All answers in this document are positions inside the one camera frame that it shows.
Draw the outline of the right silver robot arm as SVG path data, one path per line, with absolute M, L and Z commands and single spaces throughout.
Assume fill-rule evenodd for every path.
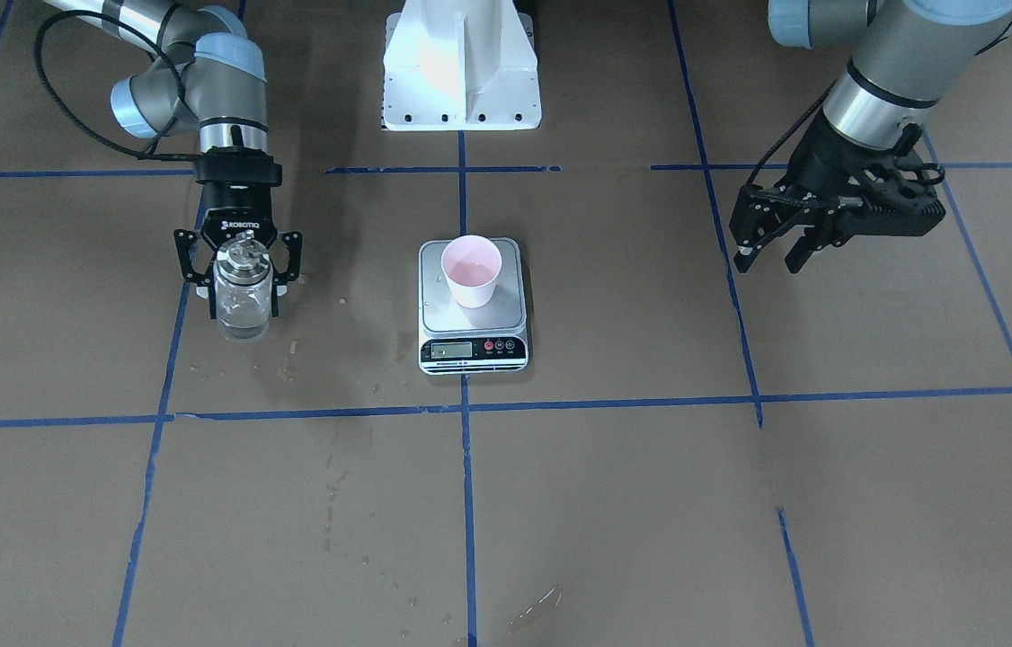
M 173 234 L 185 284 L 208 302 L 210 319 L 236 340 L 263 335 L 301 269 L 302 235 L 273 221 L 281 167 L 268 143 L 262 49 L 221 5 L 176 1 L 58 1 L 35 32 L 32 57 L 43 90 L 96 143 L 139 161 L 183 163 L 202 188 L 200 225 Z M 109 106 L 139 146 L 99 134 L 71 110 L 43 61 L 51 29 L 79 20 L 149 57 L 144 73 L 120 79 Z

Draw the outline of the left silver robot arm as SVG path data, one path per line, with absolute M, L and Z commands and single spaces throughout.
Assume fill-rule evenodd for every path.
M 750 175 L 733 205 L 733 266 L 745 273 L 790 230 L 790 273 L 859 236 L 920 237 L 941 224 L 941 164 L 917 144 L 930 113 L 982 52 L 1012 37 L 1012 1 L 770 1 L 786 48 L 854 48 L 794 124 L 802 140 L 773 187 Z

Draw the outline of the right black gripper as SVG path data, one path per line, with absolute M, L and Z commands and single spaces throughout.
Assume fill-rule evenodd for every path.
M 241 233 L 251 232 L 255 241 L 272 247 L 280 233 L 273 222 L 272 190 L 269 185 L 260 183 L 205 183 L 202 185 L 200 234 L 187 229 L 173 230 L 174 252 L 182 281 L 189 284 L 195 294 L 206 300 L 213 321 L 216 320 L 213 263 L 205 270 L 195 266 L 200 237 L 210 249 L 218 250 Z M 273 270 L 272 318 L 280 315 L 280 298 L 287 292 L 287 286 L 299 279 L 304 237 L 300 232 L 285 232 L 280 234 L 280 241 L 287 250 L 287 265 Z

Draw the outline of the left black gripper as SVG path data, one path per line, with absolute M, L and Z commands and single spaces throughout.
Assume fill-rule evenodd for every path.
M 744 185 L 733 205 L 733 266 L 747 273 L 774 239 L 802 233 L 786 269 L 797 274 L 812 255 L 843 245 L 851 236 L 874 234 L 874 213 L 862 184 L 873 151 L 844 139 L 818 113 L 809 123 L 775 190 Z

